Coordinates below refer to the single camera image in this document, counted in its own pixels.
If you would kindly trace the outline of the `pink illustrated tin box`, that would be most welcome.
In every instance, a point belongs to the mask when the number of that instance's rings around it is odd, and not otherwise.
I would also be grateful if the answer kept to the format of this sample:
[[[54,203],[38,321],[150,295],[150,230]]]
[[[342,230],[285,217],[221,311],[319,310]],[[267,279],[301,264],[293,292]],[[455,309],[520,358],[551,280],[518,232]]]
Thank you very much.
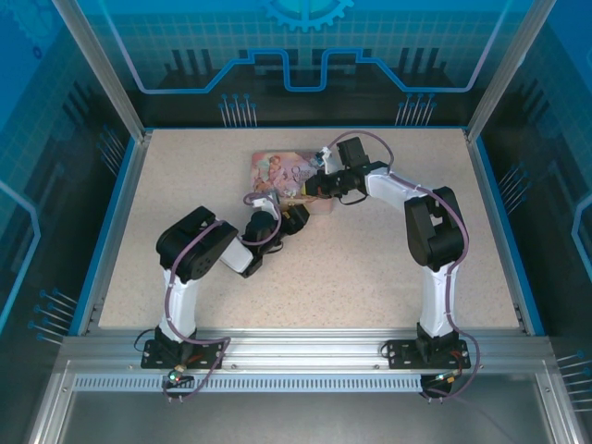
[[[253,192],[274,193],[279,206],[286,210],[288,199],[302,198],[302,186],[318,170],[314,151],[257,152],[252,155]],[[313,216],[328,215],[333,201],[324,199],[304,204]]]

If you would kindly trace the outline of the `grey metal front shelf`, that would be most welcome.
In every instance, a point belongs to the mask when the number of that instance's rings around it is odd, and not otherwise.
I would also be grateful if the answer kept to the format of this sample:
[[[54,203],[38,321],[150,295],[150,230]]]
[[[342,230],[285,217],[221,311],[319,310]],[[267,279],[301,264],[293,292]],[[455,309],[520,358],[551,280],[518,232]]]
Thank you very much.
[[[47,444],[592,444],[592,413],[531,376],[480,376],[458,398],[411,393],[67,393]]]

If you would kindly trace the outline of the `aluminium front mounting rail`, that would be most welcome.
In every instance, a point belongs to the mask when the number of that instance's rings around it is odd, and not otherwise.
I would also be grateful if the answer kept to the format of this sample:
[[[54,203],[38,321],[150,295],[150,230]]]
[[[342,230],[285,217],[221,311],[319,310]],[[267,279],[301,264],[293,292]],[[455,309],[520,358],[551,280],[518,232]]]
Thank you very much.
[[[412,328],[230,328],[202,329],[201,339],[229,337],[224,372],[230,374],[385,373],[379,349],[389,339],[414,339]],[[99,330],[63,340],[54,370],[65,373],[140,372],[141,354],[132,330]],[[472,365],[484,374],[531,374],[555,365],[546,337],[517,329],[472,333]]]

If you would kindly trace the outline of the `left aluminium side rail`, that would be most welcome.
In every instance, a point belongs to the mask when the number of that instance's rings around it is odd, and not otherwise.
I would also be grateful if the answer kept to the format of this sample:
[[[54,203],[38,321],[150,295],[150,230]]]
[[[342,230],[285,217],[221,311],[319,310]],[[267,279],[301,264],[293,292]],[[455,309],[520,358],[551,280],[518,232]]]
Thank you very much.
[[[104,303],[153,132],[148,129],[142,142],[129,142],[69,327],[70,336],[85,336],[93,322],[95,305]]]

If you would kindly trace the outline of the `aluminium side rail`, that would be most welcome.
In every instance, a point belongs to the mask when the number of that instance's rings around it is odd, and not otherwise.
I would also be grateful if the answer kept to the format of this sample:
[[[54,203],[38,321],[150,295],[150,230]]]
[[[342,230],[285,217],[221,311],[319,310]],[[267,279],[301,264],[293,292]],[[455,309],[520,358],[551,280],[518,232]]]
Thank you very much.
[[[95,305],[104,303],[153,132],[148,129],[142,142],[129,142],[69,327],[70,336],[85,336],[93,322]]]
[[[467,132],[464,133],[464,136],[481,198],[487,212],[487,219],[497,249],[497,255],[499,257],[501,269],[503,271],[506,286],[512,300],[512,309],[518,322],[518,331],[523,336],[530,336],[531,331],[528,325],[528,319],[524,317],[524,301],[521,284],[513,268],[512,255],[508,242],[505,238],[505,233],[501,224],[500,213],[498,211],[498,207],[496,206],[493,191],[490,188],[485,164],[475,142],[472,142],[469,139]]]

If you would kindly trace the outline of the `right aluminium side rail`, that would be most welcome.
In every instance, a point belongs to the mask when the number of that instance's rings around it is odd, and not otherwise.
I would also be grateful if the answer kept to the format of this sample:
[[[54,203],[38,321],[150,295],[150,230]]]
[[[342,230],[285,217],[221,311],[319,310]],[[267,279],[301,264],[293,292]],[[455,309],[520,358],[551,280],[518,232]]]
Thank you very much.
[[[501,269],[503,271],[506,286],[512,300],[512,309],[518,322],[518,331],[523,336],[530,336],[531,331],[528,325],[528,319],[524,317],[524,301],[521,284],[513,268],[512,255],[508,242],[505,238],[505,233],[501,224],[500,213],[498,211],[498,207],[496,206],[493,191],[490,188],[485,164],[475,142],[472,142],[469,139],[467,132],[464,133],[464,136],[481,198],[487,212],[487,219],[497,249],[497,255],[499,257]]]

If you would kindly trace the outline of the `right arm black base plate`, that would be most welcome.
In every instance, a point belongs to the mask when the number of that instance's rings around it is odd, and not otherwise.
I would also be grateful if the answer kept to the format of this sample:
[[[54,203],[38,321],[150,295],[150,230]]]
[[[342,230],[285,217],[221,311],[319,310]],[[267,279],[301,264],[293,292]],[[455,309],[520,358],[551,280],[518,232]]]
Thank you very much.
[[[457,340],[440,351],[421,351],[415,339],[391,339],[386,341],[380,354],[388,361],[391,370],[469,369],[471,364],[467,344]]]

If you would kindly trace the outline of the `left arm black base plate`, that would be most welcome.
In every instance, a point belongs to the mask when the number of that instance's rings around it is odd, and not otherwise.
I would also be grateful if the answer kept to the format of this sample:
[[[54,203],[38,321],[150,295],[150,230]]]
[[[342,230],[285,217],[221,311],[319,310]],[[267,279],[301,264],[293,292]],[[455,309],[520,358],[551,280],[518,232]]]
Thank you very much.
[[[184,365],[187,369],[210,368],[222,351],[222,343],[198,345],[188,342],[148,340],[142,351],[142,369],[173,369]]]

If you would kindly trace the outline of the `right aluminium frame post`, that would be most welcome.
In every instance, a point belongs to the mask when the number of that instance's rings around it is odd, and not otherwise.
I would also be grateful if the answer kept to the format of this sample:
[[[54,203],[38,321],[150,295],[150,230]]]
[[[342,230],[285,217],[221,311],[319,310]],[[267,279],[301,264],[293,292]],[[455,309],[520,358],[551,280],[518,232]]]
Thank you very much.
[[[533,0],[467,126],[468,142],[476,142],[480,136],[555,3],[556,0]]]

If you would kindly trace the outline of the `aluminium frame post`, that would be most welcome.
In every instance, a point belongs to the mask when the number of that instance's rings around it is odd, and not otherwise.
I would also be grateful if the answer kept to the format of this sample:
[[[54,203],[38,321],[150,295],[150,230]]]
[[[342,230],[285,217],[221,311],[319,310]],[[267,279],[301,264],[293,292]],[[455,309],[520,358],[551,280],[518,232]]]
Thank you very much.
[[[476,142],[480,136],[555,3],[556,0],[533,0],[467,126],[468,142]]]
[[[77,1],[51,1],[130,136],[144,143],[146,129]]]

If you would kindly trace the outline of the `left aluminium frame post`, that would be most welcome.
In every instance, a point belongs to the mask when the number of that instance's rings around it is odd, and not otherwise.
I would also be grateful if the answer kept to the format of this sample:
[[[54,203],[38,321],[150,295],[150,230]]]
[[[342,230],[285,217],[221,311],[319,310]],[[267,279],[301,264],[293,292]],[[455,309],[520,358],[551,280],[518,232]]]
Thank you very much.
[[[146,129],[77,1],[51,1],[130,136],[144,143]]]

